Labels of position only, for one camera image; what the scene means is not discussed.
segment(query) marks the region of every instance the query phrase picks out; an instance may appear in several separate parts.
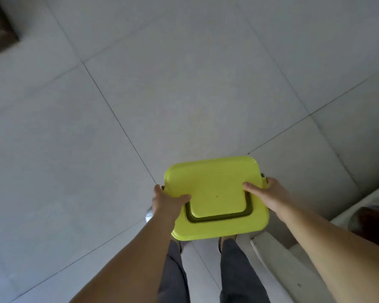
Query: yellow lid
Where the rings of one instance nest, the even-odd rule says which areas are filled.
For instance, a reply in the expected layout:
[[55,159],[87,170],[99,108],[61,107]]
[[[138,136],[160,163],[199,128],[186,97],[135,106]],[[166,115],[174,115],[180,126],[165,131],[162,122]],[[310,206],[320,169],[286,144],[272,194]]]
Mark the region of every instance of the yellow lid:
[[244,182],[263,187],[263,180],[258,163],[248,156],[173,165],[164,176],[165,192],[192,196],[176,220],[173,236],[193,240],[263,229],[268,209],[243,190]]

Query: forearm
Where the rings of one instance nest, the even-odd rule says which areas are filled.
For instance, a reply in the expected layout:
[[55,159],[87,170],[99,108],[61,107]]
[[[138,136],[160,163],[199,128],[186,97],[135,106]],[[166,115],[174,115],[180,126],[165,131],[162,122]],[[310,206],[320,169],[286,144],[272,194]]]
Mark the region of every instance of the forearm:
[[281,218],[338,302],[379,302],[379,246],[293,206]]
[[71,301],[156,302],[174,222],[155,214]]

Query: tiled floor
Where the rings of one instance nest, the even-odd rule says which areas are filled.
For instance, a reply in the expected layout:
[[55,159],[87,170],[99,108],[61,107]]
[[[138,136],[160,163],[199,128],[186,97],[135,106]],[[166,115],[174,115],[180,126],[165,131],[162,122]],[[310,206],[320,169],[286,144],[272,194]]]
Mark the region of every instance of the tiled floor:
[[[0,302],[67,302],[176,162],[249,154],[326,218],[379,187],[379,0],[0,3]],[[184,249],[193,302],[216,245]]]

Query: person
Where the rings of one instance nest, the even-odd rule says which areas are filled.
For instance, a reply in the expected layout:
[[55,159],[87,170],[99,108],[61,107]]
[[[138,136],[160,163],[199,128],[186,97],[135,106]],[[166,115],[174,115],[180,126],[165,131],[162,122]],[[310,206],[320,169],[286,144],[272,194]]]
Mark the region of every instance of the person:
[[[250,183],[243,186],[288,226],[337,302],[379,302],[379,246],[298,207],[274,178],[268,178],[266,189]],[[189,302],[180,248],[171,240],[171,232],[190,198],[172,198],[156,185],[152,219],[71,303]],[[221,302],[269,302],[235,240],[221,242]]]

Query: trouser leg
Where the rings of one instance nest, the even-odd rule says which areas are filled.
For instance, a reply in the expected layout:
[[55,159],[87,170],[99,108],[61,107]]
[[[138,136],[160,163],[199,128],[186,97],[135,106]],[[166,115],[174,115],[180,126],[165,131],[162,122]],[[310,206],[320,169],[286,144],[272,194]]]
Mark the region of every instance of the trouser leg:
[[164,263],[157,301],[159,303],[190,303],[187,275],[183,268],[180,249],[172,240]]
[[222,303],[270,303],[267,291],[234,239],[223,242],[220,268]]

